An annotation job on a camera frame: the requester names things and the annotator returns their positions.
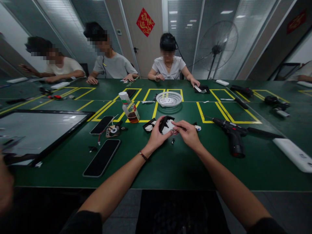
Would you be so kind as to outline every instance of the hand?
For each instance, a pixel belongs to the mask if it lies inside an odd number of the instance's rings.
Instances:
[[[29,73],[32,73],[32,74],[36,74],[37,71],[33,68],[30,68],[30,67],[27,67],[25,64],[20,64],[19,67],[25,71],[25,72],[29,72]]]
[[[155,80],[156,80],[156,81],[159,81],[159,80],[164,81],[164,80],[165,80],[165,78],[163,77],[163,75],[158,74],[158,75],[156,75],[156,76],[155,76]]]
[[[123,81],[130,81],[130,82],[134,82],[135,80],[132,77],[132,74],[128,74],[125,78],[123,78]]]
[[[56,81],[60,80],[60,78],[58,76],[51,76],[51,77],[48,77],[45,81],[47,83],[54,83]]]
[[[181,120],[180,122],[173,122],[176,127],[173,129],[179,132],[184,142],[193,150],[197,149],[201,145],[201,141],[198,138],[198,134],[194,125]]]
[[[199,87],[201,84],[198,80],[195,80],[194,78],[191,78],[191,84],[193,85],[193,88],[195,87],[195,85],[197,85],[197,87]]]
[[[156,150],[158,147],[160,147],[165,140],[167,140],[170,136],[172,136],[173,134],[173,131],[169,131],[167,132],[165,135],[162,135],[160,132],[159,132],[159,124],[160,124],[160,121],[164,118],[165,116],[162,116],[160,117],[153,130],[152,130],[152,133],[150,135],[150,138],[149,138],[149,141],[146,145],[146,148],[149,148],[149,149],[152,149],[153,151]]]
[[[98,84],[98,80],[96,78],[94,78],[93,76],[89,76],[87,79],[87,83],[88,84],[92,84],[92,85],[97,85]]]

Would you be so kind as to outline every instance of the white t-shirt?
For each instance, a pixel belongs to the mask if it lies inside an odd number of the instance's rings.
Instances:
[[[57,76],[57,75],[67,75],[69,73],[73,73],[76,70],[83,71],[85,77],[85,71],[76,60],[69,57],[64,57],[63,67],[58,68],[55,64],[48,64],[45,72],[51,74],[54,73]]]
[[[93,70],[103,74],[104,68],[105,71],[110,74],[110,76],[114,79],[121,80],[125,78],[128,74],[137,74],[137,71],[131,65],[129,60],[118,53],[116,53],[116,55],[112,58],[108,58],[106,56],[97,57]]]
[[[165,78],[165,80],[179,80],[180,72],[185,66],[186,64],[181,57],[174,56],[170,73],[168,73],[163,57],[159,57],[154,60],[152,69],[154,69],[157,73],[161,74]]]
[[[312,76],[312,61],[308,62],[302,68],[297,70],[287,79],[287,81],[298,81],[298,76],[300,75]]]

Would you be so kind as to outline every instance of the black smartphone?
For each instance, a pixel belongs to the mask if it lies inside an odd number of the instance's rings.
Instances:
[[[128,96],[130,98],[136,92],[136,89],[128,89],[126,92],[127,92]]]
[[[104,116],[103,119],[91,130],[90,134],[99,135],[111,122],[113,116]]]
[[[82,176],[93,178],[102,176],[113,159],[120,143],[121,140],[106,140]]]

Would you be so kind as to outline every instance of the gray floor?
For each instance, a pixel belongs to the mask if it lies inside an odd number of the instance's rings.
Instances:
[[[117,209],[104,223],[103,233],[135,233],[141,192],[133,189],[128,191]],[[312,233],[312,193],[255,192],[254,194],[289,234]],[[246,233],[220,196],[219,199],[231,233]]]

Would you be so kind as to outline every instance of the ceiling light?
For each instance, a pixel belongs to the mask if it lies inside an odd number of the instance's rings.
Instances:
[[[221,14],[229,14],[232,13],[233,11],[222,11]]]

